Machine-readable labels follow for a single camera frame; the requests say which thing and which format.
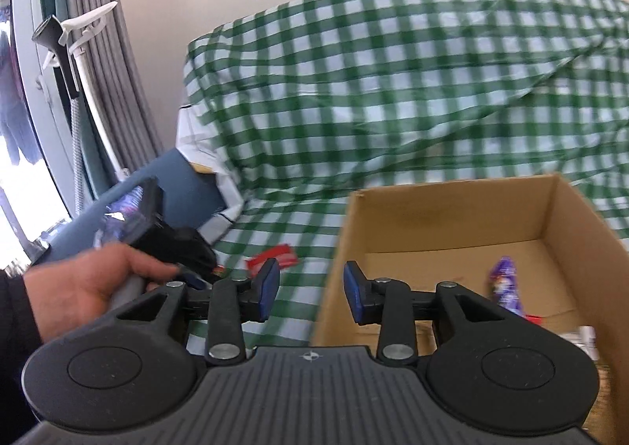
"purple snack package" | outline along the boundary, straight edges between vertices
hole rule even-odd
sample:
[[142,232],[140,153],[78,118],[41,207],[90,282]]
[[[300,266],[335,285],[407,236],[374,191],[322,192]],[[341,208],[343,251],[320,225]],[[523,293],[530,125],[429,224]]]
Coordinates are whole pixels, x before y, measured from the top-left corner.
[[510,257],[503,257],[489,274],[494,301],[504,309],[524,317],[518,294],[515,265]]

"human hand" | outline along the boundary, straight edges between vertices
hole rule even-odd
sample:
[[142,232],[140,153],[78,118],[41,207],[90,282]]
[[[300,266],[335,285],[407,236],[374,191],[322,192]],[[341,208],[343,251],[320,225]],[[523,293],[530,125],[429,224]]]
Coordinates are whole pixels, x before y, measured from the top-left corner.
[[67,261],[31,268],[24,274],[24,285],[42,340],[48,342],[103,315],[111,295],[131,275],[162,283],[177,270],[129,245],[110,243]]

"cardboard box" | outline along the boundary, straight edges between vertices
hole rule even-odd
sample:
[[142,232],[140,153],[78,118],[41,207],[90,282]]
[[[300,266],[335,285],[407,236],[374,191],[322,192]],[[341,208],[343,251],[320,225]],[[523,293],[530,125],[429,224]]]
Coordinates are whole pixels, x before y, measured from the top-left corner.
[[[378,326],[359,327],[343,291],[355,260],[367,278],[388,276],[414,290],[454,280],[490,296],[500,257],[516,265],[524,311],[562,333],[596,329],[611,371],[611,408],[597,438],[629,443],[629,256],[589,201],[558,175],[388,186],[355,192],[328,276],[313,345],[365,344]],[[426,329],[421,324],[418,330]],[[430,353],[425,337],[418,341]]]

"ribbed gray surface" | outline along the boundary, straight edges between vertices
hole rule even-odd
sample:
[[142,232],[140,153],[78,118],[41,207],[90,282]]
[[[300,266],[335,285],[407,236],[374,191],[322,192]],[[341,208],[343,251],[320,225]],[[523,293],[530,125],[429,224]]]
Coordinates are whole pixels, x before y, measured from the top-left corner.
[[386,368],[370,359],[365,348],[355,347],[260,348],[249,362],[211,370],[184,406],[153,425],[116,436],[86,436],[40,424],[20,443],[568,445],[593,441],[578,429],[549,438],[503,438],[470,428],[442,411],[412,371]]

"metal screw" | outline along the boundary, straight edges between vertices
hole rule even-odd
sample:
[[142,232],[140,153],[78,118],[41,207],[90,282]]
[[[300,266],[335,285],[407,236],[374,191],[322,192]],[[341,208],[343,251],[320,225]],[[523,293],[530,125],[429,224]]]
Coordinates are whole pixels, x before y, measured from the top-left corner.
[[236,344],[216,344],[210,348],[208,354],[217,360],[231,360],[240,354],[240,348]]
[[413,348],[406,344],[389,344],[384,347],[383,354],[390,360],[406,360],[413,356]]

